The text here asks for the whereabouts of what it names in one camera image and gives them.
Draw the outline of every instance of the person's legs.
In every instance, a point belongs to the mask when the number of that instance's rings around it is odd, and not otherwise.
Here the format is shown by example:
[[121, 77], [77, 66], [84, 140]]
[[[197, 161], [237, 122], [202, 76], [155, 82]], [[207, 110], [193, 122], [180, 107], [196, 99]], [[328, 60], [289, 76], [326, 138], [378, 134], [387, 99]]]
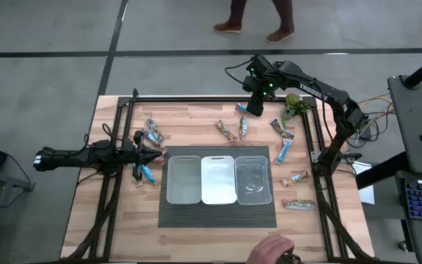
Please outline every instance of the person's legs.
[[242, 29], [242, 18], [247, 0], [232, 0], [231, 15], [225, 23], [214, 25], [214, 30], [220, 33], [239, 33]]
[[267, 40], [278, 43], [294, 34], [294, 19], [292, 17], [292, 0], [272, 0], [281, 19], [279, 29], [268, 35]]

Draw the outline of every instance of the brown boot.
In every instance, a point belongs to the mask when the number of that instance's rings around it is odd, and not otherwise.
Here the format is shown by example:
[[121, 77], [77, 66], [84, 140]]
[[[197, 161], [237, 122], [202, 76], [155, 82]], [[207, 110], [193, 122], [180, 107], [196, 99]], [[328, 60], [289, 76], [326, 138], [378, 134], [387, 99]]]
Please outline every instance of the brown boot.
[[271, 33], [267, 36], [267, 41], [269, 43], [279, 43], [279, 42], [282, 42], [283, 40], [285, 40], [288, 37], [292, 37], [293, 34], [294, 34], [294, 30], [292, 30], [290, 32], [284, 32], [284, 31], [278, 29], [275, 32], [273, 32], [273, 33]]
[[229, 26], [227, 22], [214, 25], [214, 31], [217, 33], [240, 33], [242, 25]]

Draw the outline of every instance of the concrete floor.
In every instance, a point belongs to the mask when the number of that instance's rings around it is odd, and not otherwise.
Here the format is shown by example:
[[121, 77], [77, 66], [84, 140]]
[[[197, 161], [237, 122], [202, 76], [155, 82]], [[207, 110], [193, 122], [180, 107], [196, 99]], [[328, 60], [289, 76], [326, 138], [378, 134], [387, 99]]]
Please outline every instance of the concrete floor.
[[[107, 51], [121, 0], [0, 0], [0, 52]], [[422, 48], [422, 1], [294, 0], [297, 33], [271, 45], [264, 36], [278, 25], [269, 1], [249, 0], [240, 35], [218, 35], [228, 0], [130, 1], [119, 36], [119, 51]], [[107, 95], [241, 94], [223, 68], [249, 56], [152, 56], [114, 60]], [[387, 92], [386, 78], [409, 74], [422, 54], [294, 55], [311, 76], [345, 89], [355, 100]], [[0, 228], [0, 263], [33, 263], [59, 256], [77, 169], [39, 173], [32, 169], [42, 146], [77, 149], [89, 131], [106, 58], [0, 59], [0, 150], [14, 155], [37, 183], [33, 193], [6, 209]], [[243, 69], [234, 74], [243, 78]], [[366, 111], [385, 107], [374, 102]], [[383, 128], [385, 121], [380, 122]], [[356, 150], [376, 163], [403, 150], [396, 118], [377, 142]], [[396, 248], [399, 221], [366, 210], [376, 256], [415, 262]]]

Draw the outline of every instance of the person's arm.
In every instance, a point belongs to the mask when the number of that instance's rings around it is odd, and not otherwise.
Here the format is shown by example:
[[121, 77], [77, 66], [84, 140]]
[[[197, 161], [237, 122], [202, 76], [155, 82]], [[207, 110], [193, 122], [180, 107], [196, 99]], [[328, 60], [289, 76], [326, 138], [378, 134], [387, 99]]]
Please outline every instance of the person's arm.
[[274, 235], [260, 241], [248, 256], [247, 264], [276, 264], [278, 258], [295, 247], [294, 241]]

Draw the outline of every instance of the wooden table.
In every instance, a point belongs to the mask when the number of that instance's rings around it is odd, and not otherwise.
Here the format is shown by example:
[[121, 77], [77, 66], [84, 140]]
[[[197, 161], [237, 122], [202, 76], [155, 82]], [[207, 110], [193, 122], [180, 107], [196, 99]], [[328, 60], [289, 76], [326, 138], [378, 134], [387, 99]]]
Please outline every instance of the wooden table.
[[[101, 125], [107, 123], [113, 127], [117, 98], [117, 96], [99, 98], [90, 142], [108, 138], [102, 131]], [[222, 119], [237, 135], [241, 113], [235, 111], [235, 105], [236, 103], [135, 103], [130, 136], [132, 138], [136, 130], [145, 128], [146, 119], [151, 117], [166, 138], [165, 146], [230, 145], [231, 143], [215, 127], [215, 123]], [[269, 123], [279, 117], [281, 107], [282, 103], [265, 103], [261, 117], [248, 118], [249, 129], [245, 141], [233, 143], [269, 146], [277, 228], [158, 228], [160, 187], [145, 183], [141, 188], [136, 188], [129, 166], [123, 174], [111, 261], [245, 262], [249, 252], [261, 239], [274, 234], [291, 238], [296, 243], [295, 253], [303, 260], [326, 261], [318, 211], [287, 210], [281, 204], [282, 199], [317, 200], [311, 178], [289, 188], [281, 185], [281, 179], [284, 177], [299, 174], [305, 168], [310, 168], [303, 123], [299, 117], [293, 117], [287, 123], [288, 129], [295, 135], [295, 140], [284, 163], [281, 166], [274, 163], [282, 148], [282, 140]], [[322, 117], [322, 107], [318, 109]], [[328, 126], [334, 135], [333, 115], [328, 105], [326, 109]], [[310, 120], [310, 123], [315, 135], [313, 120]], [[325, 129], [324, 138], [326, 145], [329, 145], [330, 140]], [[154, 164], [150, 168], [157, 178], [161, 177], [160, 166]], [[340, 165], [340, 169], [349, 170], [349, 167]], [[83, 169], [80, 179], [93, 172], [92, 169]], [[101, 179], [101, 176], [96, 175], [77, 187], [64, 238], [62, 257], [74, 251], [94, 224]], [[344, 226], [365, 252], [374, 255], [353, 175], [337, 171], [333, 180]], [[335, 232], [333, 227], [330, 229], [333, 247], [336, 249], [336, 256], [339, 256]], [[104, 237], [105, 231], [100, 236], [99, 252], [103, 248]]]

